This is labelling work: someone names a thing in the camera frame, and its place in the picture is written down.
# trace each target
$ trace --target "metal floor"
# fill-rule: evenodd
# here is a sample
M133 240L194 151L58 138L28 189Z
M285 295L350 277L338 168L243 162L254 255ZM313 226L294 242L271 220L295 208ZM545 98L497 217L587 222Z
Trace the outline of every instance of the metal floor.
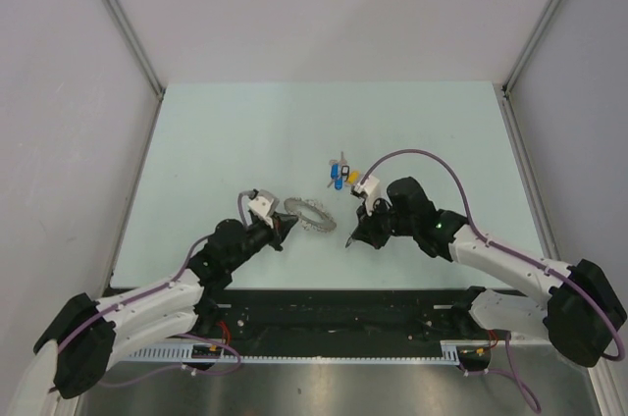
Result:
M545 416L599 415L588 373L549 347L515 347L524 381ZM506 369L503 347L492 367ZM153 364L120 364L107 381L128 380ZM427 365L249 364L225 377L157 375L121 390L96 388L83 401L89 416L295 416L534 414L510 380L469 377L454 367Z

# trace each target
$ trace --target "light green table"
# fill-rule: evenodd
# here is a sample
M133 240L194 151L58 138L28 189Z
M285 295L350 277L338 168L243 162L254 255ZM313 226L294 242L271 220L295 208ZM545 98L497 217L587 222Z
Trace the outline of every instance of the light green table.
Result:
M416 147L450 163L481 228L541 253L492 85L488 82L180 84L168 87L111 286L142 286L174 272L189 245L237 218L236 197L264 188L315 198L338 222L331 234L297 227L234 274L237 288L459 288L504 286L426 256L410 238L380 251L344 249L358 199L327 188L343 150L365 171ZM376 172L384 185L413 176L437 207L462 212L438 164L405 155Z

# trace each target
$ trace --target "white wall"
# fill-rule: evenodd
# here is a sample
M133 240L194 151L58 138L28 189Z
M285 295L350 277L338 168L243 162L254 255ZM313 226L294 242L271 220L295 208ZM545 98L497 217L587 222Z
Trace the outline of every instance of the white wall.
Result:
M514 107L559 251L602 265L628 308L627 92L628 0L566 0Z
M96 292L155 108L100 0L0 0L0 414L32 346Z
M122 0L166 82L503 82L547 0Z

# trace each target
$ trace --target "metal ring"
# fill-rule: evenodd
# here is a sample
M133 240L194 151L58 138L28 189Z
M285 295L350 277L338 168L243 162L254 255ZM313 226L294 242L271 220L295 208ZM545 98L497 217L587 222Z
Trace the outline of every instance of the metal ring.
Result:
M314 205L314 200L301 200L300 198L287 198L284 201L284 208L291 215L296 215L301 222L320 232L328 233L336 229L336 222L332 216ZM312 220L303 215L301 210L309 210L318 215L322 221Z

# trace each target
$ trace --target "red wire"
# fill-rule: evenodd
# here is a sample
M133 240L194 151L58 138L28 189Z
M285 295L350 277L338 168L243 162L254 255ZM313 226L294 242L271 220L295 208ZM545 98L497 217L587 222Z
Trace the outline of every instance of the red wire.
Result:
M224 321L219 321L218 326L223 330L223 339L225 339L225 335L227 335L226 343L229 344L232 341L232 334L227 327L227 323Z
M497 337L497 334L495 331L493 330L489 330L489 337L491 339L491 341L495 341L495 343L491 343L491 347L489 347L489 349L493 349L495 347L497 347L497 343L499 342L499 338Z

